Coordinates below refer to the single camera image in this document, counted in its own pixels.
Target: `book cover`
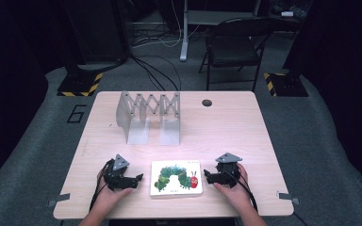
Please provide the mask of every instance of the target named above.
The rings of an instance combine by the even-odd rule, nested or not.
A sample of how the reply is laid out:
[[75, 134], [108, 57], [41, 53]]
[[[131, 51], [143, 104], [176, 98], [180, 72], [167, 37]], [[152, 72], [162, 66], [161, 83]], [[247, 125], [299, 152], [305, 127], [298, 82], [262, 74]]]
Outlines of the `book cover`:
[[151, 196], [201, 194], [198, 160], [152, 162]]

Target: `small round object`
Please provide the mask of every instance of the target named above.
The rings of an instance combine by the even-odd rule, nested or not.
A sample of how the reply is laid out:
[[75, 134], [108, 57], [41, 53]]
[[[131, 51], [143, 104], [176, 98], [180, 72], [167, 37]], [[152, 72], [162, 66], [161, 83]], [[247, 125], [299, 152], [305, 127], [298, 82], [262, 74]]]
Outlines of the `small round object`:
[[212, 103], [210, 100], [203, 100], [203, 101], [202, 101], [202, 105], [204, 105], [204, 106], [211, 106], [211, 105], [213, 105], [213, 103]]

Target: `human arm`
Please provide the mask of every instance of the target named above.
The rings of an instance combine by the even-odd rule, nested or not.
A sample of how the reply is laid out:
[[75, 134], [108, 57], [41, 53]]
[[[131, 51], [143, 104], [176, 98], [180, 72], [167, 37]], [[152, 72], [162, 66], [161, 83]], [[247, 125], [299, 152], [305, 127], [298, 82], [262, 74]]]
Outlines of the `human arm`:
[[92, 209], [81, 221], [79, 226], [101, 225], [105, 217], [113, 210], [116, 203], [132, 191], [131, 187], [112, 191], [106, 186], [103, 178], [101, 178], [99, 189], [100, 192], [96, 197]]
[[[240, 171], [239, 181], [246, 187], [248, 174], [245, 168], [237, 163]], [[251, 198], [246, 190], [240, 185], [236, 184], [232, 188], [222, 186], [218, 183], [214, 183], [216, 187], [230, 202], [230, 204], [237, 210], [244, 226], [251, 225], [266, 225], [263, 218], [256, 212], [251, 204]]]

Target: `white desk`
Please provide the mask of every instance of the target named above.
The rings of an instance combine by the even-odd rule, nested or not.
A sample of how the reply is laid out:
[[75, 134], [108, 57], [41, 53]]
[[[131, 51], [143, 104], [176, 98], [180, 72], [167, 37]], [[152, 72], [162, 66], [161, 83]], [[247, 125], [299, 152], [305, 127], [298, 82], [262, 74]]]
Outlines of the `white desk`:
[[233, 18], [253, 17], [257, 15], [261, 0], [256, 0], [253, 12], [223, 12], [223, 11], [200, 11], [189, 10], [188, 0], [184, 1], [184, 31], [181, 47], [181, 61], [187, 60], [188, 54], [188, 24], [216, 25], [225, 20]]
[[[129, 92], [132, 97], [136, 92]], [[172, 92], [142, 92], [173, 96]], [[250, 91], [183, 91], [181, 102], [180, 145], [160, 145], [160, 121], [151, 120], [147, 145], [126, 145], [123, 129], [116, 124], [116, 109], [121, 93], [100, 92], [74, 155], [61, 194], [70, 199], [58, 202], [54, 216], [58, 219], [83, 218], [88, 214], [96, 186], [96, 175], [105, 163], [116, 156], [129, 163], [124, 176], [143, 179], [133, 192], [121, 200], [109, 218], [222, 218], [237, 212], [213, 185], [203, 170], [217, 172], [215, 159], [232, 153], [243, 160], [249, 174], [249, 186], [255, 195], [261, 216], [288, 216], [291, 201], [280, 200], [277, 191], [288, 193], [266, 125], [255, 95]], [[213, 105], [202, 105], [209, 99]], [[199, 160], [203, 193], [194, 197], [167, 199], [150, 197], [151, 162], [154, 160]]]

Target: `dark background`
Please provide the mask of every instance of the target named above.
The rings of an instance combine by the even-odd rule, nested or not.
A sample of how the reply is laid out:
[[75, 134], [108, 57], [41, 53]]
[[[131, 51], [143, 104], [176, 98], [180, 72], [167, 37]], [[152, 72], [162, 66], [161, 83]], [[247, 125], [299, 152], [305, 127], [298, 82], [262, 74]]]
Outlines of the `dark background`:
[[[0, 167], [44, 99], [45, 75], [63, 66], [47, 11], [60, 19], [74, 61], [85, 63], [61, 1], [0, 0]], [[362, 3], [312, 1], [285, 67], [317, 87], [349, 160], [362, 173]]]

